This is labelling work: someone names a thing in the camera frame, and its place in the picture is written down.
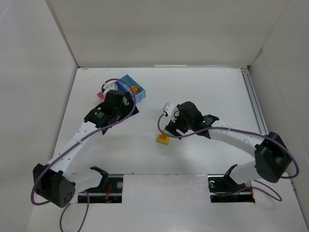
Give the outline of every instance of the yellow block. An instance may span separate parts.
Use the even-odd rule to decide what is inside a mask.
[[[159,142],[159,143],[166,144],[166,145],[169,144],[169,138],[166,135],[164,135],[164,134],[160,134],[157,137],[156,141]]]

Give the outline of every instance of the white panel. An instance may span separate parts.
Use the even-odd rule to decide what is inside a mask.
[[[249,65],[288,0],[49,0],[80,66]]]
[[[126,175],[123,202],[91,204],[82,231],[307,232],[289,180],[271,186],[283,202],[254,191],[256,203],[211,203],[205,174]],[[78,230],[85,207],[70,206],[64,231]],[[61,212],[52,204],[35,207],[27,232],[58,232]]]
[[[270,130],[283,137],[300,164],[294,180],[309,222],[309,1],[290,0],[251,74]]]
[[[0,2],[0,231],[22,232],[31,172],[53,153],[76,65],[45,1]]]

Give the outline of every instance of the black base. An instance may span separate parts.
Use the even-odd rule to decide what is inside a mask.
[[[106,187],[101,188],[89,188],[86,191],[90,196],[90,203],[121,203],[122,202],[122,187],[117,186],[117,183],[123,184],[122,174],[110,174],[108,176],[108,183]],[[109,194],[108,201],[106,202],[106,193],[108,192],[108,186],[112,185],[112,190]],[[87,197],[84,193],[79,193],[78,203],[87,203]]]
[[[250,189],[235,193],[234,195],[221,196],[245,187],[244,185],[238,185],[229,176],[227,177],[223,174],[208,175],[208,187],[212,203],[255,202]]]

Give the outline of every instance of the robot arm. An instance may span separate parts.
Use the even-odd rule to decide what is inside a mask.
[[[189,130],[200,131],[209,127],[233,128],[218,117],[203,116],[189,101],[177,106],[167,103],[163,111],[171,119],[165,127],[165,131],[174,136],[181,136],[181,133],[186,133]],[[259,178],[277,183],[291,163],[291,159],[284,151],[263,138],[221,129],[206,130],[197,135],[228,143],[255,158],[255,161],[246,164],[233,165],[224,175],[223,181],[229,182],[228,185],[236,186]],[[276,133],[271,132],[267,137],[285,146]]]
[[[106,171],[98,167],[91,167],[92,171],[90,173],[77,174],[72,173],[73,168],[86,154],[92,142],[99,139],[107,131],[106,129],[102,130],[102,134],[96,133],[98,129],[126,117],[132,110],[133,105],[134,102],[129,92],[122,93],[117,90],[109,90],[105,101],[87,114],[81,127],[64,149],[59,154],[55,154],[45,166],[38,164],[33,169],[33,179],[35,182],[50,163],[68,149],[71,149],[66,156],[53,165],[41,178],[35,192],[62,208],[70,202],[77,202],[76,192],[79,193],[93,187],[105,188],[108,182],[108,173]],[[138,112],[138,109],[135,107],[132,115]]]

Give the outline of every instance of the white table surface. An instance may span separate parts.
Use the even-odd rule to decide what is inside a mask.
[[[225,173],[232,164],[252,160],[248,154],[199,136],[172,139],[169,145],[155,141],[156,121],[167,102],[192,101],[204,115],[258,132],[239,69],[79,69],[55,154],[98,104],[96,93],[102,83],[125,74],[146,89],[146,98],[137,105],[140,112],[110,129],[76,171],[96,165],[111,174],[135,174],[125,176],[122,204],[90,206],[82,231],[307,231],[289,180],[272,185],[282,195],[282,203],[258,191],[256,204],[210,203],[205,174]],[[71,206],[64,220],[66,231],[77,230],[84,208],[84,204]],[[52,204],[34,207],[27,231],[59,231],[61,211]]]

